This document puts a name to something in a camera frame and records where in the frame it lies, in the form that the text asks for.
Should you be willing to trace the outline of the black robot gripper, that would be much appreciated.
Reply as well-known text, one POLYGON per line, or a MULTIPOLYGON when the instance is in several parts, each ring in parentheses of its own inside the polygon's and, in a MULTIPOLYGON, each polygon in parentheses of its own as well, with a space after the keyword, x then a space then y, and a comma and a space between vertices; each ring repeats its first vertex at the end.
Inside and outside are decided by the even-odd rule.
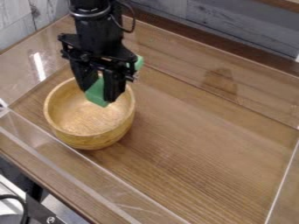
POLYGON ((135 63, 138 56, 125 46, 125 33, 133 33, 123 26, 119 12, 71 13, 75 22, 75 33, 59 35, 62 57, 70 61, 71 70, 79 88, 86 92, 105 71, 105 100, 115 102, 126 92, 127 81, 135 80, 135 63))

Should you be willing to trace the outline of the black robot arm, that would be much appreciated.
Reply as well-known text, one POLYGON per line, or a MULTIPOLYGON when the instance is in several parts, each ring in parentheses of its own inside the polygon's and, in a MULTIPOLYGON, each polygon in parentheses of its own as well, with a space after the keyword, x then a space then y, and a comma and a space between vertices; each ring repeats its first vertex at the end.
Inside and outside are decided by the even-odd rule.
POLYGON ((126 92, 143 63, 123 44, 125 34, 135 31, 123 26, 127 6, 121 0, 70 0, 77 31, 59 35, 79 89, 103 108, 126 92))

